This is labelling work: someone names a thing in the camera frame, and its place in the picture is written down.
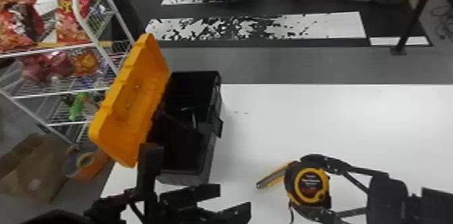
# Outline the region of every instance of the yellow tape measure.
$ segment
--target yellow tape measure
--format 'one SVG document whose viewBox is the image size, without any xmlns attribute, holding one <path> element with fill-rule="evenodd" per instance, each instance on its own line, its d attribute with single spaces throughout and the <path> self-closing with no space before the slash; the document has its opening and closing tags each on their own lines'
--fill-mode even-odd
<svg viewBox="0 0 453 224">
<path fill-rule="evenodd" d="M 329 177 L 315 165 L 293 161 L 261 179 L 257 188 L 272 186 L 284 180 L 284 187 L 290 200 L 297 205 L 323 206 L 330 208 Z"/>
</svg>

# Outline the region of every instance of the shelf rack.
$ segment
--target shelf rack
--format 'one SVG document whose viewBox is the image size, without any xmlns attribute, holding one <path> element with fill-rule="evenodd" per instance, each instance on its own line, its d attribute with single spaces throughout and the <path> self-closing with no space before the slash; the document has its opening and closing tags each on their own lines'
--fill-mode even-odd
<svg viewBox="0 0 453 224">
<path fill-rule="evenodd" d="M 72 44 L 57 43 L 55 30 L 57 23 L 54 18 L 56 8 L 52 8 L 41 15 L 46 31 L 38 38 L 36 46 L 0 52 L 0 58 L 12 58 L 55 51 L 70 53 L 78 49 L 93 50 L 98 57 L 100 69 L 89 76 L 72 76 L 53 82 L 49 86 L 39 86 L 22 77 L 23 65 L 19 61 L 14 61 L 0 76 L 0 94 L 33 117 L 36 124 L 44 131 L 54 133 L 71 144 L 88 139 L 88 126 L 94 112 L 84 109 L 82 115 L 72 121 L 69 119 L 70 108 L 61 100 L 61 97 L 66 94 L 108 90 L 134 44 L 134 39 L 113 0 L 97 0 L 92 3 L 85 18 L 78 11 L 78 1 L 72 0 L 73 13 L 90 37 L 90 41 Z M 127 40 L 99 40 L 113 17 L 116 17 Z"/>
</svg>

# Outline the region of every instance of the label on tape measure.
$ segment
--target label on tape measure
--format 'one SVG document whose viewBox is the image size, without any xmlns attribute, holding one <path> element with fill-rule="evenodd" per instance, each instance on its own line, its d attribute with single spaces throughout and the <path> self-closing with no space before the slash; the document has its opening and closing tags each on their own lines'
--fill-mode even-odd
<svg viewBox="0 0 453 224">
<path fill-rule="evenodd" d="M 299 180 L 299 189 L 307 198 L 314 198 L 322 190 L 322 179 L 316 173 L 307 172 Z"/>
</svg>

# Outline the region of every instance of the black toolbox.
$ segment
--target black toolbox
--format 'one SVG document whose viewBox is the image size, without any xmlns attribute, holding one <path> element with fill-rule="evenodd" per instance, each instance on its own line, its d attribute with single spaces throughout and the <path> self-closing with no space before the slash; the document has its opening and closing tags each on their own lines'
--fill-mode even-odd
<svg viewBox="0 0 453 224">
<path fill-rule="evenodd" d="M 148 142 L 164 147 L 159 182 L 208 183 L 214 145 L 222 135 L 220 85 L 216 71 L 171 74 L 147 136 Z"/>
</svg>

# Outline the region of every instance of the white table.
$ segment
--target white table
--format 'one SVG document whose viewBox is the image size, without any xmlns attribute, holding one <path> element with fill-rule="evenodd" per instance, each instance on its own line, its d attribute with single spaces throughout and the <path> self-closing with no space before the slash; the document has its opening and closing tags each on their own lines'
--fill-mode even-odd
<svg viewBox="0 0 453 224">
<path fill-rule="evenodd" d="M 259 191 L 255 183 L 309 153 L 387 171 L 411 193 L 422 186 L 453 192 L 453 86 L 222 85 L 222 97 L 224 129 L 210 180 L 221 184 L 222 196 L 202 207 L 251 201 L 250 223 L 287 223 L 283 185 Z M 116 164 L 102 197 L 135 187 L 135 177 L 135 169 Z M 346 179 L 330 181 L 334 210 L 365 205 L 365 195 Z M 175 188 L 156 185 L 157 192 Z M 139 223 L 129 209 L 122 217 Z M 296 216 L 295 223 L 310 222 Z"/>
</svg>

